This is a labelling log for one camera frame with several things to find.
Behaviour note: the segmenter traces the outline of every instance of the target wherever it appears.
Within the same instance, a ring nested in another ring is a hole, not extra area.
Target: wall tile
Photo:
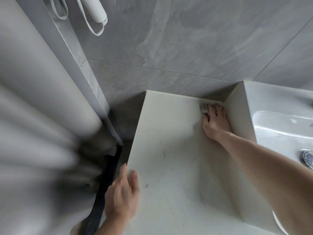
[[[135,134],[145,90],[224,100],[236,82],[89,59],[126,139]]]
[[[313,0],[101,0],[108,23],[96,37],[71,1],[90,59],[236,81],[254,79],[313,8]]]
[[[313,20],[277,55],[255,81],[313,90]]]

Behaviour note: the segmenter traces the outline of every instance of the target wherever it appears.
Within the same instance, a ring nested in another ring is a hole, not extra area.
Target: right hand
[[[118,177],[105,193],[104,212],[108,219],[119,217],[128,221],[135,215],[139,204],[138,174],[131,172],[127,178],[126,163],[121,166]]]
[[[211,104],[208,104],[210,121],[207,116],[202,116],[202,127],[205,134],[219,142],[219,135],[229,132],[232,133],[232,128],[229,124],[225,108],[215,104],[216,112]]]

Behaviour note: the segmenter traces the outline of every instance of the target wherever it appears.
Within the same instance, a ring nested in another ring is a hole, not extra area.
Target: chrome drain
[[[311,150],[300,150],[299,158],[304,166],[307,166],[308,168],[313,170],[313,152]]]

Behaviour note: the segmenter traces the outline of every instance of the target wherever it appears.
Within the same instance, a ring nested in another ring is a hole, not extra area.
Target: gray shower curtain
[[[86,184],[101,168],[77,151],[95,137],[93,152],[114,154],[114,138],[22,9],[0,0],[0,234],[69,234],[88,216]]]

